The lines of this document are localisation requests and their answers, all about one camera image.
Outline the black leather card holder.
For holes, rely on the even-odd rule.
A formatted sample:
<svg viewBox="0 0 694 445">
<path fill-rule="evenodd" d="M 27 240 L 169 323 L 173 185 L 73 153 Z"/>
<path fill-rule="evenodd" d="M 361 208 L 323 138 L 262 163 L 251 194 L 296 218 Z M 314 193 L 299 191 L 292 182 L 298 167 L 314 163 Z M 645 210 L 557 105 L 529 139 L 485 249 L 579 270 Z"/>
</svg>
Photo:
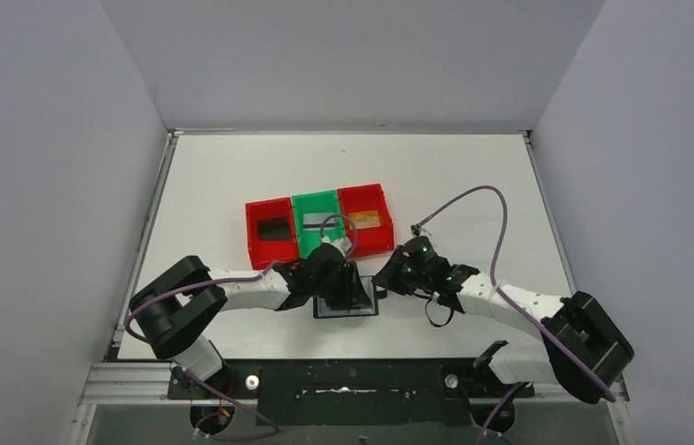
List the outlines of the black leather card holder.
<svg viewBox="0 0 694 445">
<path fill-rule="evenodd" d="M 372 277 L 360 277 L 360 284 L 353 283 L 348 294 L 339 299 L 316 298 L 313 305 L 314 319 L 368 317 L 379 314 L 379 301 L 387 297 L 387 290 L 376 286 Z"/>
</svg>

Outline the red bin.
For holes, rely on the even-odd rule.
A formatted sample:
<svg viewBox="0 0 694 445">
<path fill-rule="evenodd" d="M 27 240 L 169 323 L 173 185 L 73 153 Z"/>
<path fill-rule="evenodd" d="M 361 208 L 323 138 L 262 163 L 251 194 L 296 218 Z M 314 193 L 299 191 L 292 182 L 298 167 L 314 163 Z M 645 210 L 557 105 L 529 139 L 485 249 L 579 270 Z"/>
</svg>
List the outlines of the red bin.
<svg viewBox="0 0 694 445">
<path fill-rule="evenodd" d="M 357 237 L 353 257 L 368 257 L 384 254 L 395 248 L 395 229 L 390 211 L 385 201 L 385 193 L 380 184 L 365 184 L 336 190 L 341 212 L 348 215 L 352 212 L 378 210 L 382 226 L 354 231 L 347 223 L 347 236 L 353 240 Z"/>
<path fill-rule="evenodd" d="M 246 203 L 245 214 L 247 251 L 254 269 L 299 258 L 290 197 Z"/>
</svg>

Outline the green bin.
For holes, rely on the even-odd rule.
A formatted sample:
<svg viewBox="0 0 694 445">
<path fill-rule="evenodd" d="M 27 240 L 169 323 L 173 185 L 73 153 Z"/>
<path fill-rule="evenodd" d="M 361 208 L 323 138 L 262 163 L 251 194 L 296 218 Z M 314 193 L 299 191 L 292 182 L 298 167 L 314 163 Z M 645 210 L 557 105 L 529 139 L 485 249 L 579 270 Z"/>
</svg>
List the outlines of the green bin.
<svg viewBox="0 0 694 445">
<path fill-rule="evenodd" d="M 341 213 L 341 207 L 335 190 L 295 195 L 291 197 L 295 228 L 297 233 L 298 254 L 301 259 L 307 258 L 313 249 L 321 244 L 322 235 L 318 231 L 304 231 L 302 216 L 304 213 Z"/>
</svg>

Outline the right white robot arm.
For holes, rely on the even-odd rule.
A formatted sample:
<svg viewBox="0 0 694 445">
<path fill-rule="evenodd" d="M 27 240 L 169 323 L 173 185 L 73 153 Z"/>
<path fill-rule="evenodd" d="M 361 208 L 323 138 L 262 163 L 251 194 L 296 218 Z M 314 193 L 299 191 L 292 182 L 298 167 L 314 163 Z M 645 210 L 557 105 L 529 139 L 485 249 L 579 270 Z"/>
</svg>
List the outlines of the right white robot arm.
<svg viewBox="0 0 694 445">
<path fill-rule="evenodd" d="M 423 293 L 454 312 L 490 318 L 536 338 L 536 347 L 501 340 L 482 360 L 504 385 L 557 384 L 576 399 L 611 400 L 611 385 L 635 350 L 596 298 L 559 297 L 501 284 L 487 272 L 452 264 L 421 235 L 398 246 L 373 279 L 399 295 Z"/>
</svg>

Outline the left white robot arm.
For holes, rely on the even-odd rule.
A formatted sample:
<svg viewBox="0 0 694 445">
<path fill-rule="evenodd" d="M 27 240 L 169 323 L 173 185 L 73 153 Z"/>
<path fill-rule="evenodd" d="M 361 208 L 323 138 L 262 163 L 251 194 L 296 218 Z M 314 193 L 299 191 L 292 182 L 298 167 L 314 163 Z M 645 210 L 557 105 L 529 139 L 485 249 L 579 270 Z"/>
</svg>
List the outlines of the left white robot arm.
<svg viewBox="0 0 694 445">
<path fill-rule="evenodd" d="M 333 243 L 305 259 L 272 261 L 261 271 L 225 272 L 217 278 L 196 255 L 182 258 L 130 300 L 127 334 L 144 341 L 160 360 L 172 360 L 202 381 L 223 379 L 227 365 L 203 332 L 219 312 L 282 312 L 319 299 L 332 310 L 369 303 L 355 262 Z"/>
</svg>

